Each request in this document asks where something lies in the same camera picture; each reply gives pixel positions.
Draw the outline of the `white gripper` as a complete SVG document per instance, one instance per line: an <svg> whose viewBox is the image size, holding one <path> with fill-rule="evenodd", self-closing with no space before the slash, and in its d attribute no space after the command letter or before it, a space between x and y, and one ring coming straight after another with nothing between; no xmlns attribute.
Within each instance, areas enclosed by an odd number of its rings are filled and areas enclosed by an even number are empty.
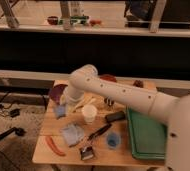
<svg viewBox="0 0 190 171"><path fill-rule="evenodd" d="M66 114L69 114L73 112L74 108L74 106L70 104L78 103L79 101L81 101L83 99L84 92L73 87L66 87L63 95L67 102L65 104L65 112Z"/></svg>

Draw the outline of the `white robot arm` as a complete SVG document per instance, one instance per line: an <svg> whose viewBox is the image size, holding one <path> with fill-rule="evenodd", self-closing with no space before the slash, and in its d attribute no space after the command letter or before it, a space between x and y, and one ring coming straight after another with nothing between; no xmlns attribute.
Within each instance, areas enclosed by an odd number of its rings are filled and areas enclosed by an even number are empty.
<svg viewBox="0 0 190 171"><path fill-rule="evenodd" d="M73 71L63 94L68 104L85 92L107 97L149 116L168 128L165 171L190 171L190 95L175 97L156 90L100 79L94 65Z"/></svg>

